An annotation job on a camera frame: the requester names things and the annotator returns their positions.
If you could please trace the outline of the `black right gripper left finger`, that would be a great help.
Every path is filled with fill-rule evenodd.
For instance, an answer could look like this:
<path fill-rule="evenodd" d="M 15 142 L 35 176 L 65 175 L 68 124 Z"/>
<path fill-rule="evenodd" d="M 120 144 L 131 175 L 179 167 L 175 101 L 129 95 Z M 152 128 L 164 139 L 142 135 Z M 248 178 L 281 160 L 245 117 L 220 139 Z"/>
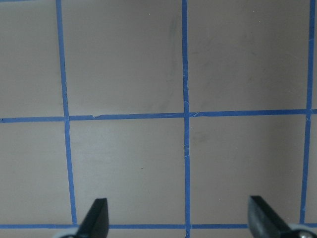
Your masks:
<path fill-rule="evenodd" d="M 77 238 L 106 238 L 109 232 L 106 198 L 97 198 L 76 232 Z"/>

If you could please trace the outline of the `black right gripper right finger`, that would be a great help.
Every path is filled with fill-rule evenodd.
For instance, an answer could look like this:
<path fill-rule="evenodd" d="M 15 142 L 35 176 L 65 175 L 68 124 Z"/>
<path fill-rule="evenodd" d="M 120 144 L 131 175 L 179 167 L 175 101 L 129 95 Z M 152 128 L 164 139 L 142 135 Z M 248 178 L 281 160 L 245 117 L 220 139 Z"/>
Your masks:
<path fill-rule="evenodd" d="M 261 196 L 248 199 L 248 228 L 254 238 L 291 237 L 291 228 Z"/>

